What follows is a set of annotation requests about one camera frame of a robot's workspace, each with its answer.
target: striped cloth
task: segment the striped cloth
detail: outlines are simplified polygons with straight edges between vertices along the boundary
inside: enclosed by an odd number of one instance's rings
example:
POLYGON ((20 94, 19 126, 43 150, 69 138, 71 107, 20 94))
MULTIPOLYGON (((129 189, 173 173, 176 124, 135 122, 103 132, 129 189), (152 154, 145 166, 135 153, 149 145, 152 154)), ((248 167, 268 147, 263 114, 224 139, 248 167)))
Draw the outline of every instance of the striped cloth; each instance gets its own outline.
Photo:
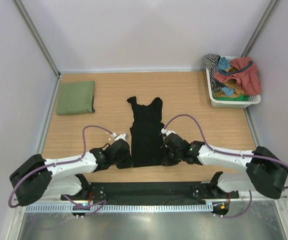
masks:
POLYGON ((204 56, 202 59, 205 67, 209 71, 210 87, 212 89, 212 93, 219 92, 221 88, 223 87, 216 80, 214 80, 214 75, 217 72, 216 69, 217 69, 219 59, 220 59, 220 55, 217 55, 217 54, 208 54, 204 56))

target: blue cloth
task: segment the blue cloth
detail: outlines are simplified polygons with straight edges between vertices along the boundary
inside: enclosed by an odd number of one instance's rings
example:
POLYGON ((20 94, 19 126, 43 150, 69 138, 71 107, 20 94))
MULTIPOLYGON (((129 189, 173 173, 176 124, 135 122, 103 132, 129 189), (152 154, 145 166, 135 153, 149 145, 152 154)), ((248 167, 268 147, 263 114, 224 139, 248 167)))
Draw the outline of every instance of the blue cloth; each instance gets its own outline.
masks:
POLYGON ((221 89, 223 91, 223 93, 225 93, 226 96, 231 97, 234 93, 234 89, 232 89, 231 87, 223 87, 221 89))
POLYGON ((218 65, 217 65, 217 71, 219 69, 226 71, 226 69, 230 68, 231 65, 229 64, 229 61, 227 60, 227 58, 225 58, 224 56, 222 56, 220 58, 220 60, 218 61, 218 65))

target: pile of clothes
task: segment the pile of clothes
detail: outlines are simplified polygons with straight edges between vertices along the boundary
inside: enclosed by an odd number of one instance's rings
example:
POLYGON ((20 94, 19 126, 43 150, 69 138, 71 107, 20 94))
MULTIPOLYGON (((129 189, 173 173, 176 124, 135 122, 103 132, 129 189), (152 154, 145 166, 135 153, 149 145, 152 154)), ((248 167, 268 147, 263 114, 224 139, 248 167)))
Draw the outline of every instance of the pile of clothes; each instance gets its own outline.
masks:
POLYGON ((224 56, 208 54, 203 57, 203 63, 209 71, 215 100, 248 101, 250 95, 261 93, 258 69, 250 57, 228 60, 224 56))

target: black tank top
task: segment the black tank top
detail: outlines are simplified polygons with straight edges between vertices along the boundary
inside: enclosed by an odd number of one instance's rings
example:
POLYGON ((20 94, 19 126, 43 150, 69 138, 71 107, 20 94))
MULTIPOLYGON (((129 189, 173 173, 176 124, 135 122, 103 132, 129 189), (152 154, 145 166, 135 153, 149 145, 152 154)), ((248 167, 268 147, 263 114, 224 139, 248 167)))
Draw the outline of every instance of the black tank top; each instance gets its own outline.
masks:
POLYGON ((127 99, 134 113, 132 135, 132 164, 133 167, 161 165, 163 159, 163 137, 161 129, 163 101, 155 98, 150 105, 137 104, 136 97, 127 99))

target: gray floor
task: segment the gray floor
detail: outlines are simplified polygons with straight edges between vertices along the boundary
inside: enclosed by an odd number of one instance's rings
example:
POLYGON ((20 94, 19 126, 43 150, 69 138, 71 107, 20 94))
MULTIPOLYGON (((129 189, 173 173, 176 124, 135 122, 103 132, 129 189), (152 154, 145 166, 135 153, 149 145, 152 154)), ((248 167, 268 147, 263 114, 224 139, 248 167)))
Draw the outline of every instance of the gray floor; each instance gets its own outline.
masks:
MULTIPOLYGON (((231 202, 230 215, 246 202, 231 202)), ((69 213, 27 213, 19 240, 285 240, 274 201, 255 201, 235 219, 208 212, 114 213, 71 219, 69 213)))

